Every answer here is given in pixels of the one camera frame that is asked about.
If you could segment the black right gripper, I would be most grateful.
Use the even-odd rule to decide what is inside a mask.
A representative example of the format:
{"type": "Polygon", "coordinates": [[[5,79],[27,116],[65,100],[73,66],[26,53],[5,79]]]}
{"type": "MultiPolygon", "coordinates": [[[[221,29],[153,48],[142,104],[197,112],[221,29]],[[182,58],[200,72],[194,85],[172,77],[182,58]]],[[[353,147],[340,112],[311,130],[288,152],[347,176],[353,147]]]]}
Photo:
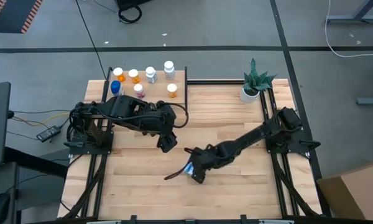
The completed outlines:
{"type": "MultiPolygon", "coordinates": [[[[222,142],[216,146],[209,144],[205,149],[200,149],[199,147],[193,149],[184,148],[184,151],[190,154],[190,161],[193,166],[192,179],[202,184],[207,170],[219,169],[232,163],[237,156],[237,150],[231,148],[230,145],[230,142],[222,142]]],[[[190,173],[184,167],[166,176],[164,180],[173,179],[180,174],[189,175],[190,173]]]]}

